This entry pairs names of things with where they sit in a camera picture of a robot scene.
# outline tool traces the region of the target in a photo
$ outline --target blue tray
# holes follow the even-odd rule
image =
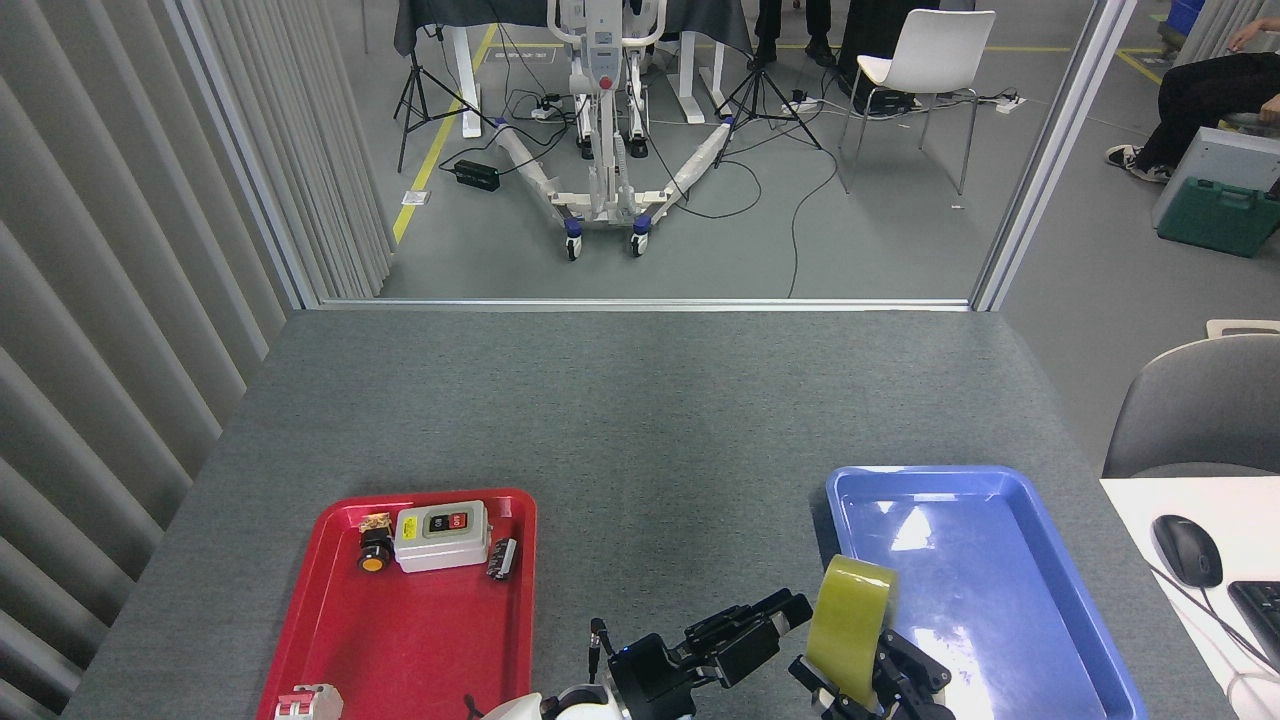
[[[1144,720],[1039,496],[996,466],[841,468],[827,497],[850,557],[899,573],[893,628],[951,669],[956,717]]]

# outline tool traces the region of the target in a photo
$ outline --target tripod stand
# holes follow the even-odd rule
[[[439,119],[448,118],[451,115],[458,115],[458,114],[462,114],[462,113],[475,113],[476,117],[479,117],[481,120],[484,120],[484,123],[486,126],[489,126],[489,127],[492,127],[494,129],[498,129],[498,126],[493,120],[490,120],[489,118],[486,118],[484,115],[484,113],[480,111],[479,108],[476,108],[471,102],[467,102],[467,100],[465,97],[462,97],[461,95],[458,95],[458,92],[456,90],[453,90],[452,87],[444,85],[443,82],[439,81],[439,78],[436,78],[435,76],[433,76],[431,73],[429,73],[426,70],[426,68],[424,68],[417,61],[417,50],[416,49],[411,50],[408,55],[410,55],[410,63],[411,63],[410,68],[408,68],[408,79],[404,81],[404,90],[401,91],[399,102],[396,104],[396,111],[392,113],[392,119],[396,119],[397,117],[399,117],[401,108],[404,108],[404,132],[401,135],[401,156],[399,156],[399,161],[396,164],[396,172],[397,173],[399,173],[401,170],[404,169],[404,145],[408,142],[408,133],[416,131],[417,128],[425,126],[426,123],[429,123],[431,120],[439,120]],[[428,110],[426,110],[426,92],[422,91],[422,77],[424,76],[426,77],[426,79],[434,82],[442,90],[444,90],[445,92],[448,92],[449,95],[452,95],[453,99],[457,100],[461,104],[461,106],[457,108],[457,109],[454,109],[454,110],[449,110],[447,113],[440,113],[439,115],[433,115],[433,114],[428,113]],[[416,105],[413,102],[415,96],[417,99],[417,104]],[[410,122],[412,120],[412,118],[415,115],[419,118],[419,120],[416,123],[413,123],[413,124],[410,124]]]
[[[721,160],[724,159],[724,152],[728,150],[730,143],[733,142],[733,133],[737,128],[745,126],[746,123],[756,119],[767,120],[795,120],[800,123],[800,128],[804,129],[805,135],[809,136],[809,142],[818,150],[822,150],[822,143],[818,138],[813,136],[813,131],[809,129],[809,124],[805,123],[803,118],[796,113],[796,109],[791,102],[787,101],[778,86],[774,85],[773,78],[764,69],[764,63],[756,61],[754,58],[746,65],[748,73],[742,82],[737,83],[737,87],[724,97],[724,101],[716,108],[716,114],[721,118],[728,115],[724,110],[728,108],[730,102],[737,106],[737,113],[733,113],[733,123],[730,126],[728,140],[724,141],[724,146],[721,147],[719,154],[716,156],[716,163],[713,167],[718,168]],[[774,115],[768,111],[760,111],[760,102],[768,102],[768,97],[764,96],[763,86],[768,86],[773,91],[774,97],[782,104],[787,114]]]

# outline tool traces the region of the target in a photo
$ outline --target gray table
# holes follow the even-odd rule
[[[64,717],[251,717],[315,516],[497,486],[540,506],[534,687],[559,692],[593,615],[669,639],[815,593],[849,464],[1020,469],[1151,717],[1233,716],[997,315],[387,310],[289,320]],[[699,716],[806,717],[804,634]]]
[[[408,55],[425,26],[467,27],[492,22],[547,26],[547,0],[399,0],[396,50]],[[741,0],[668,0],[667,32],[700,32],[712,40],[751,53]]]

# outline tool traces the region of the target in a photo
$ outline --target person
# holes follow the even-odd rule
[[[809,29],[809,45],[804,53],[823,68],[836,67],[836,55],[827,44],[831,31],[831,0],[809,0],[805,5],[805,23]],[[755,19],[755,47],[753,63],[767,65],[778,59],[778,36],[782,35],[782,0],[760,0],[760,17]]]
[[[1107,164],[1147,182],[1167,183],[1196,131],[1216,127],[1229,113],[1257,113],[1280,122],[1280,55],[1240,53],[1260,32],[1280,31],[1280,18],[1260,18],[1240,28],[1226,49],[1231,55],[1179,65],[1160,85],[1160,124],[1146,145],[1117,145]]]

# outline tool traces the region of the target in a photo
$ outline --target keyboard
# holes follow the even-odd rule
[[[1226,587],[1261,650],[1280,665],[1280,580],[1236,580]]]

